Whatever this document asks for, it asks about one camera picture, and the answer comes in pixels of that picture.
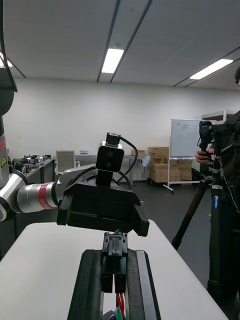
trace whiteboard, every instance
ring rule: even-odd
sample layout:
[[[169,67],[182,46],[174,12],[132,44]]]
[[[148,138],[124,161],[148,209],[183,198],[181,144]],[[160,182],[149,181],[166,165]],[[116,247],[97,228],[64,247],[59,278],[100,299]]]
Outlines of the whiteboard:
[[[199,141],[199,122],[193,119],[172,119],[170,138],[170,157],[194,157]]]

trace gray floor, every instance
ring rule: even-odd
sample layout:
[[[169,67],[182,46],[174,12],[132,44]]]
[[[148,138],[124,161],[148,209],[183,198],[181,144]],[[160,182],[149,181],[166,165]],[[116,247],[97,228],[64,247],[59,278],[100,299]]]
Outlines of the gray floor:
[[[169,241],[172,241],[184,218],[186,210],[195,194],[196,185],[178,185],[174,187],[175,193],[169,190],[139,182],[133,188],[140,200],[144,201],[144,211],[147,217],[156,222]],[[193,217],[191,224],[183,238],[178,253],[193,271],[202,285],[206,288],[209,278],[209,239],[211,194],[208,190]],[[24,228],[36,222],[55,222],[57,210],[48,210],[31,214],[17,215],[18,235]],[[14,243],[13,221],[0,223],[1,253],[4,256]],[[235,301],[223,306],[229,319],[238,319],[237,310],[240,306]]]

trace office chair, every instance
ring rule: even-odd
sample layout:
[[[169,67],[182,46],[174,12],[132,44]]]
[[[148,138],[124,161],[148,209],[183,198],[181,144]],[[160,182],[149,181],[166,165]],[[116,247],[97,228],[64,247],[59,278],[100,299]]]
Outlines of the office chair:
[[[56,151],[56,168],[55,173],[60,176],[65,170],[79,168],[80,161],[76,162],[75,151],[59,150]]]

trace table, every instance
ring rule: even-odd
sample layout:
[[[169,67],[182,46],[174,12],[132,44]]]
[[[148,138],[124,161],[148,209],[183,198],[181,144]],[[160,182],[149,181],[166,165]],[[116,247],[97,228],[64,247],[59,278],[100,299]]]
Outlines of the table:
[[[45,170],[49,170],[48,174],[50,174],[50,177],[48,177],[47,179],[45,178]],[[25,176],[27,177],[30,184],[43,184],[44,182],[55,181],[55,160],[49,159],[41,162],[40,166],[32,169],[30,172],[26,173]]]
[[[66,320],[81,255],[103,239],[99,230],[29,225],[0,262],[1,320]],[[128,234],[128,247],[148,253],[162,320],[227,320],[153,221],[147,238]],[[115,303],[105,294],[104,312]]]

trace white wall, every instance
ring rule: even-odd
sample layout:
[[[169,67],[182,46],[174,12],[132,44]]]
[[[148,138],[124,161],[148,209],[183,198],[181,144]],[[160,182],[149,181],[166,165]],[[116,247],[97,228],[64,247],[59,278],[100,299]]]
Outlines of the white wall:
[[[44,79],[16,83],[18,93],[3,118],[12,158],[54,155],[61,148],[96,154],[107,131],[139,149],[168,146],[172,118],[240,109],[237,91]]]

